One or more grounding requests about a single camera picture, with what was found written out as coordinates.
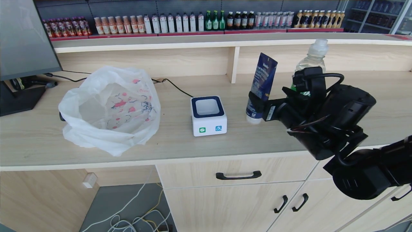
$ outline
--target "toothpaste tube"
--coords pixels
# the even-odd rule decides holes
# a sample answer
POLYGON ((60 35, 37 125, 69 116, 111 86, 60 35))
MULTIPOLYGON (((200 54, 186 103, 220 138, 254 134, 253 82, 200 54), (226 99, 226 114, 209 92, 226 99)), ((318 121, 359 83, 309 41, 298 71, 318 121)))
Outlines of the toothpaste tube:
MULTIPOLYGON (((256 66, 255 77, 253 78, 251 92, 256 94, 263 101, 269 99, 272 89, 273 78, 275 77, 278 62, 269 56, 260 53, 259 62, 256 66)), ((250 99, 246 107, 246 120, 251 124, 259 124, 263 113, 257 113, 250 99)))

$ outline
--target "black handle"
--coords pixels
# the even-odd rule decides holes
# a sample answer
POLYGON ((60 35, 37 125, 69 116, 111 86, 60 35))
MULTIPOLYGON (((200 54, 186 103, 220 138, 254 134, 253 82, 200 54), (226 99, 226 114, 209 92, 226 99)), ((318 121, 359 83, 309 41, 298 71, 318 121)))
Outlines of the black handle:
POLYGON ((412 184, 410 184, 410 186, 411 186, 411 189, 410 189, 407 193, 405 193, 403 196, 401 196, 400 198, 397 198, 397 197, 393 196, 393 197, 391 198, 391 200, 392 200, 392 201, 399 201, 399 200, 401 200, 402 198, 404 198, 406 195, 408 195, 409 193, 411 193, 411 192, 412 192, 412 184))
POLYGON ((220 180, 245 180, 245 179, 256 179, 261 177, 262 173, 260 171, 254 171, 252 176, 245 177, 225 177, 223 173, 216 173, 216 178, 220 180))
POLYGON ((302 208, 302 206, 308 201, 308 199, 309 199, 309 196, 306 193, 304 193, 303 194, 303 203, 299 206, 299 208, 293 207, 292 211, 293 212, 298 212, 300 210, 300 208, 302 208))
POLYGON ((279 209, 275 208, 273 211, 275 211, 275 213, 279 213, 283 209, 283 207, 286 205, 287 202, 288 202, 288 197, 284 195, 282 206, 279 209))

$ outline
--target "plastic bag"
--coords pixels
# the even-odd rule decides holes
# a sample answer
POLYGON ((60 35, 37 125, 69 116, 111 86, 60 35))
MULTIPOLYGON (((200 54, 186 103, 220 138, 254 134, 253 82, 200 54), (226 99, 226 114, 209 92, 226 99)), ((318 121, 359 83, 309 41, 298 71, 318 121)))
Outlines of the plastic bag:
POLYGON ((160 124, 159 98, 143 69, 101 68, 64 95, 59 111, 65 139, 113 156, 145 144, 160 124))

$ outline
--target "counter top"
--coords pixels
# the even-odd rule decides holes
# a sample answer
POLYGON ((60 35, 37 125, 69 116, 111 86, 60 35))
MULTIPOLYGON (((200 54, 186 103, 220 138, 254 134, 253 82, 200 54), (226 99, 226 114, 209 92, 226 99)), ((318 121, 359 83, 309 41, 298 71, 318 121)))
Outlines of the counter top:
POLYGON ((312 44, 317 38, 329 39, 329 44, 408 45, 411 41, 382 34, 366 33, 263 33, 202 36, 159 36, 131 38, 100 38, 52 42, 56 53, 147 50, 200 47, 243 47, 266 45, 312 44))
MULTIPOLYGON (((368 91, 377 99, 377 104, 359 123, 369 135, 362 146, 390 144, 411 133, 411 72, 342 73, 344 84, 368 91)), ((281 87, 290 85, 291 75, 275 75, 272 99, 284 97, 281 87)), ((64 94, 80 83, 61 82, 47 89, 33 110, 0 118, 2 171, 136 166, 190 158, 293 155, 295 151, 304 151, 280 122, 263 121, 259 125, 246 122, 252 78, 253 74, 238 75, 234 85, 226 76, 170 78, 194 96, 221 97, 228 117, 228 132, 205 137, 192 134, 189 97, 168 82, 155 84, 162 106, 160 128, 146 145, 134 146, 120 157, 97 148, 81 148, 63 138, 66 122, 59 120, 57 106, 64 94)))

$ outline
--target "white box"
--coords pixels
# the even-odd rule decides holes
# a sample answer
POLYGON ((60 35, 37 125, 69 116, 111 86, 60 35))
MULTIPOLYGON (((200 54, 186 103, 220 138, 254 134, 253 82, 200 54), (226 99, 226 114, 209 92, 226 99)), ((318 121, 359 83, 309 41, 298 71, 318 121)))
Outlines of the white box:
POLYGON ((193 97, 190 106, 194 136, 227 132, 227 117, 219 96, 193 97))

